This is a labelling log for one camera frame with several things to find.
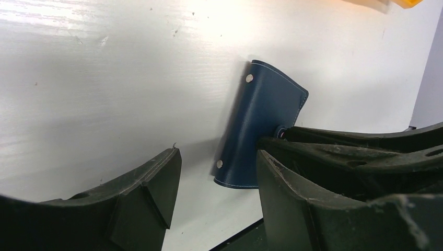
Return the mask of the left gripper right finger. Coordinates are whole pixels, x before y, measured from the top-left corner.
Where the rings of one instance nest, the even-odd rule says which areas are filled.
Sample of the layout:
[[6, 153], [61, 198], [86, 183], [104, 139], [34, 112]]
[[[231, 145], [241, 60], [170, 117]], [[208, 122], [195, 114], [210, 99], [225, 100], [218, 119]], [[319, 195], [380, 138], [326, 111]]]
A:
[[270, 250], [442, 250], [442, 195], [393, 194], [370, 202], [331, 192], [257, 153]]

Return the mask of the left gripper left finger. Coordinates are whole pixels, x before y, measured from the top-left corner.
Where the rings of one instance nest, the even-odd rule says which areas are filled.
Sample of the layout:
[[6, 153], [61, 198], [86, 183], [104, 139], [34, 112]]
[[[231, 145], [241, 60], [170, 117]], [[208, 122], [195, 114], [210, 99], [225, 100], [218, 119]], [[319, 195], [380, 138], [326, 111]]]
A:
[[173, 147], [66, 200], [1, 196], [1, 250], [161, 250], [181, 165]]

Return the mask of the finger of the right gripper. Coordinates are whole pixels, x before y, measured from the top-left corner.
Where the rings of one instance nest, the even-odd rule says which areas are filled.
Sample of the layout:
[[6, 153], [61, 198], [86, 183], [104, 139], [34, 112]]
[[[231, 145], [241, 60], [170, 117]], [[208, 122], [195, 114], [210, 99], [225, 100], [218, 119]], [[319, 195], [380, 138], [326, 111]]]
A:
[[265, 137], [258, 149], [303, 178], [360, 201], [395, 193], [442, 193], [442, 146], [401, 153]]
[[442, 145], [442, 123], [395, 133], [355, 133], [291, 127], [281, 129], [281, 139], [410, 153]]

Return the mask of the blue leather card holder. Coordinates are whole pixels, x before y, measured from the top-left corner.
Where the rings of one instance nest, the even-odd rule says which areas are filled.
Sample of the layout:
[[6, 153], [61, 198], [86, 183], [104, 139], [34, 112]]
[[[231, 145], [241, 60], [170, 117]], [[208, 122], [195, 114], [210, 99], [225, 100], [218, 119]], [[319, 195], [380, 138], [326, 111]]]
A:
[[233, 189], [257, 189], [257, 142], [293, 127], [309, 92], [278, 68], [251, 61], [214, 182]]

